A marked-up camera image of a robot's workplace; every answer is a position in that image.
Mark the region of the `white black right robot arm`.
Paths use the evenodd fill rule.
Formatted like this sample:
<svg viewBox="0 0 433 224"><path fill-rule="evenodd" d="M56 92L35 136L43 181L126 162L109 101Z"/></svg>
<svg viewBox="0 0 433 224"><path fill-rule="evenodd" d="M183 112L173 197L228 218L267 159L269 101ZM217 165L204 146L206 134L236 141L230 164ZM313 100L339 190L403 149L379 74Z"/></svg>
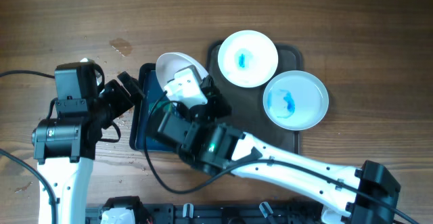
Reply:
<svg viewBox="0 0 433 224"><path fill-rule="evenodd" d="M211 181L232 174L278 185L321 203L325 223L392 223L397 216L401 187L383 165L319 162L223 123L235 109L256 110L246 93L228 94L211 76L159 76L158 82L164 93L150 110L147 136Z"/></svg>

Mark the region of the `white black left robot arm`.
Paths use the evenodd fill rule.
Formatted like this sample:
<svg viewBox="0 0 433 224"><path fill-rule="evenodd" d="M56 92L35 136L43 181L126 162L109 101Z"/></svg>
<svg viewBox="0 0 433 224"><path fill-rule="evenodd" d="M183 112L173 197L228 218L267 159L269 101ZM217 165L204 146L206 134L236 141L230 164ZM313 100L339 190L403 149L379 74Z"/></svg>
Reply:
<svg viewBox="0 0 433 224"><path fill-rule="evenodd" d="M56 118L42 120L32 132L40 184L39 223L84 223L96 144L117 142L103 130L118 130L116 118L143 98L137 79L122 72L97 81L94 72L56 71Z"/></svg>

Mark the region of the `white plate blue smear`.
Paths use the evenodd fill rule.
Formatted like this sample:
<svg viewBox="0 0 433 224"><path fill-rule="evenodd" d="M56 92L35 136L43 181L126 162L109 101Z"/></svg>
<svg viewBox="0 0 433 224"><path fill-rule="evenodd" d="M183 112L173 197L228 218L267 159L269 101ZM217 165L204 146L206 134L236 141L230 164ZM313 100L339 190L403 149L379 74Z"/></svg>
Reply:
<svg viewBox="0 0 433 224"><path fill-rule="evenodd" d="M313 74L291 70L278 74L267 84L263 108L278 127L303 131L325 117L329 95L325 85Z"/></svg>

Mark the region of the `white plate blue dot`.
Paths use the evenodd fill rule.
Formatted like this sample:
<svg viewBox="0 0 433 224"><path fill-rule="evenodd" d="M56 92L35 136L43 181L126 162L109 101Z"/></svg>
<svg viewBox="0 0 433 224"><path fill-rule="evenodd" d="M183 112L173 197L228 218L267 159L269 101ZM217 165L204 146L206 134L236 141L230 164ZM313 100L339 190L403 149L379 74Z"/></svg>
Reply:
<svg viewBox="0 0 433 224"><path fill-rule="evenodd" d="M230 83L253 88L265 84L275 74L279 56L269 37L255 30L241 30L223 41L217 62Z"/></svg>

